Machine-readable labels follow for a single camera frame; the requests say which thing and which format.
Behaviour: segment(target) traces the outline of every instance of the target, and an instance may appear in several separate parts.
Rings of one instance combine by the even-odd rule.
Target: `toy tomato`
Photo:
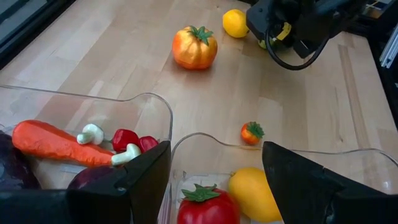
[[[159,142],[152,136],[144,136],[139,138],[139,148],[141,149],[141,153],[147,152],[151,150],[153,147],[157,146]]]
[[[241,130],[241,137],[244,142],[248,144],[257,144],[263,137],[264,132],[256,122],[248,122],[243,125]]]
[[[239,224],[239,205],[224,190],[202,187],[196,190],[182,190],[185,198],[178,210],[177,224]]]
[[[118,129],[113,138],[112,146],[116,152],[124,152],[127,149],[128,144],[140,145],[138,135],[134,131],[127,129]]]
[[[208,68],[217,54],[217,41],[213,32],[204,26],[186,27],[176,33],[172,52],[175,61],[187,69]]]

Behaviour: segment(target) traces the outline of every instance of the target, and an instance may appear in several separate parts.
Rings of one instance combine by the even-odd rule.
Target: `yellow part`
[[[284,27],[282,28],[282,32],[276,37],[276,39],[284,40],[288,36],[291,30],[292,26],[289,23],[285,22]]]
[[[263,170],[255,167],[239,169],[228,185],[229,193],[250,219],[264,223],[282,220]]]
[[[246,15],[238,9],[229,10],[223,15],[223,27],[227,34],[235,38],[244,37],[249,32]]]
[[[271,42],[271,46],[273,46],[274,43],[275,43],[275,41],[273,41],[273,40],[271,40],[270,42]],[[265,40],[259,40],[259,46],[260,46],[262,49],[267,50],[267,46],[266,46],[266,41],[265,41]]]

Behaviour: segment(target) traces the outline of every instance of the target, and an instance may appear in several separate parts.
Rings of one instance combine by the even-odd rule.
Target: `carrot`
[[[59,160],[73,160],[86,166],[110,166],[112,152],[94,144],[78,144],[76,137],[51,124],[27,120],[12,134],[14,146],[27,154]]]

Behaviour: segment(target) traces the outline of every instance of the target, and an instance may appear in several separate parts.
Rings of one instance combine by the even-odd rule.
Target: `transparent bin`
[[[398,193],[398,163],[378,149],[339,153],[295,152],[381,192]],[[183,198],[181,189],[194,190],[193,184],[217,184],[219,188],[227,190],[230,173],[243,167],[264,169],[262,148],[225,144],[204,133],[185,136],[172,152],[169,190],[166,191],[164,207],[161,210],[161,223],[176,223]],[[251,221],[242,215],[241,223]]]
[[[77,135],[88,123],[101,126],[111,140],[120,128],[138,136],[171,140],[173,114],[169,104],[153,93],[129,100],[74,95],[0,85],[0,129],[12,134],[20,121],[37,119]],[[85,167],[71,162],[30,157],[31,168],[43,189],[65,189]]]

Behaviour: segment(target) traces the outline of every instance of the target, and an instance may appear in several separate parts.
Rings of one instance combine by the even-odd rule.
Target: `green leaves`
[[[203,41],[203,43],[205,43],[207,46],[209,46],[208,38],[213,35],[213,32],[206,32],[206,28],[204,26],[201,26],[199,29],[194,26],[190,27],[191,30],[189,32],[192,33],[197,39]]]
[[[257,124],[256,122],[249,122],[246,129],[259,139],[264,135],[264,131],[262,130],[260,124]]]
[[[220,193],[213,191],[217,188],[216,184],[212,187],[202,187],[201,185],[195,184],[195,188],[194,192],[185,189],[181,190],[185,196],[185,200],[191,202],[204,202],[205,200],[220,196]]]

